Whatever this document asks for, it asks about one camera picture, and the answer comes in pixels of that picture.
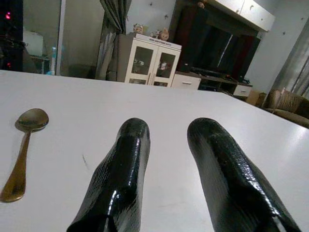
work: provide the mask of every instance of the spoon bowl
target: spoon bowl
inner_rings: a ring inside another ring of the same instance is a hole
[[[15,127],[23,131],[25,136],[13,171],[0,194],[0,201],[6,203],[15,202],[24,196],[26,189],[26,160],[30,135],[34,131],[44,129],[48,122],[48,115],[42,109],[30,109],[24,112],[16,121]]]

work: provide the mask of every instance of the table surface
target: table surface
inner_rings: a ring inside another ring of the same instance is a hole
[[[309,130],[301,126],[223,93],[0,71],[1,189],[23,137],[14,123],[31,108],[44,109],[50,122],[31,136],[25,196],[0,203],[2,231],[65,231],[131,117],[145,120],[151,136],[141,232],[213,231],[186,138],[198,117],[227,129],[309,231]]]

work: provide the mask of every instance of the brown sofa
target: brown sofa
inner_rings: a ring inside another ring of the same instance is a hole
[[[271,90],[263,108],[309,129],[309,101],[297,94]]]

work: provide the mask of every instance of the gray curtain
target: gray curtain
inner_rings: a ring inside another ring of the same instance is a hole
[[[309,19],[306,22],[272,89],[282,89],[308,97]]]
[[[97,79],[116,81],[118,35],[126,33],[126,16],[131,0],[100,0],[105,11],[97,63]]]

